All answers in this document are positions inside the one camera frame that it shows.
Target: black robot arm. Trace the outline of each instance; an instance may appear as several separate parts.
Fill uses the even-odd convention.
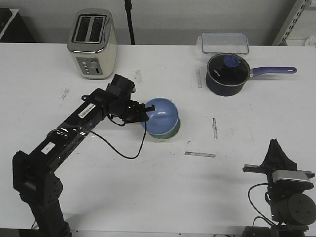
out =
[[[315,176],[310,171],[297,169],[297,164],[283,152],[276,139],[270,141],[263,163],[259,166],[246,164],[244,172],[262,173],[267,176],[267,199],[273,221],[271,229],[246,227],[243,237],[304,237],[316,220],[314,201],[303,194],[314,185],[310,179]]]
[[[64,221],[59,196],[63,186],[54,171],[105,117],[121,118],[125,123],[147,121],[144,104],[130,100],[134,83],[115,75],[106,90],[96,89],[83,96],[79,106],[55,130],[48,133],[29,155],[18,151],[13,157],[13,186],[20,193],[35,217],[39,231],[28,236],[70,237],[69,225]]]

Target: toaster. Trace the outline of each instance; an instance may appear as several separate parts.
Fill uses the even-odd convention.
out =
[[[111,13],[94,8],[79,11],[67,48],[82,77],[105,79],[110,76],[118,50]]]

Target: white label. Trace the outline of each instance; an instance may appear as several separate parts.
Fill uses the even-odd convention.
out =
[[[94,104],[89,104],[78,116],[83,119],[94,107]]]
[[[47,155],[47,154],[51,151],[51,149],[54,148],[54,146],[55,146],[54,143],[49,142],[49,143],[42,149],[41,152],[43,152],[45,155]]]

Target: purple handle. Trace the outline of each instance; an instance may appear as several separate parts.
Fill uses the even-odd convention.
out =
[[[261,74],[265,73],[296,73],[297,69],[294,67],[260,67],[260,68],[253,68],[252,75],[256,77]]]

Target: cable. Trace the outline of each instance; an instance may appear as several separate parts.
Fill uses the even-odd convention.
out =
[[[126,10],[127,23],[128,23],[128,29],[129,29],[130,43],[134,45],[135,39],[134,39],[132,17],[130,14],[131,9],[133,9],[131,0],[125,0],[125,10]]]
[[[248,199],[250,204],[252,205],[252,207],[262,216],[262,218],[264,218],[264,220],[270,225],[270,226],[275,226],[276,224],[273,223],[271,220],[269,220],[265,215],[263,215],[256,207],[255,205],[252,203],[251,198],[250,198],[250,192],[252,189],[258,187],[258,186],[262,186],[262,185],[268,185],[267,183],[261,183],[261,184],[256,184],[254,186],[252,186],[249,190],[248,190]]]
[[[266,220],[265,218],[263,218],[262,216],[256,216],[255,219],[254,219],[253,222],[252,222],[251,236],[254,236],[254,234],[253,234],[253,228],[254,228],[254,225],[255,225],[255,221],[256,221],[257,219],[262,219],[262,220],[264,220],[265,222],[267,222],[267,220]]]
[[[145,136],[146,136],[146,132],[147,132],[147,124],[146,124],[146,122],[144,122],[144,124],[145,124],[145,131],[144,131],[144,135],[143,135],[143,140],[142,140],[142,142],[141,142],[141,144],[140,144],[140,148],[139,148],[139,151],[138,151],[137,155],[135,155],[134,157],[128,157],[128,156],[123,155],[123,154],[120,153],[117,149],[115,149],[115,147],[112,146],[104,137],[102,137],[102,136],[99,135],[98,133],[96,133],[96,132],[94,132],[94,131],[92,131],[92,130],[90,130],[90,129],[83,128],[83,127],[81,127],[81,129],[86,130],[86,131],[88,131],[88,132],[90,132],[90,133],[96,135],[96,136],[99,137],[100,139],[102,139],[104,142],[106,142],[106,143],[107,143],[117,154],[119,154],[120,156],[122,156],[122,157],[124,157],[124,158],[126,158],[126,159],[135,159],[135,158],[137,158],[137,157],[139,156],[139,154],[140,154],[140,152],[141,152],[141,150],[142,150],[143,144],[144,144],[144,140],[145,140]]]
[[[267,204],[269,204],[269,206],[270,206],[270,200],[269,200],[269,197],[268,197],[268,192],[265,193],[265,200],[266,200]]]

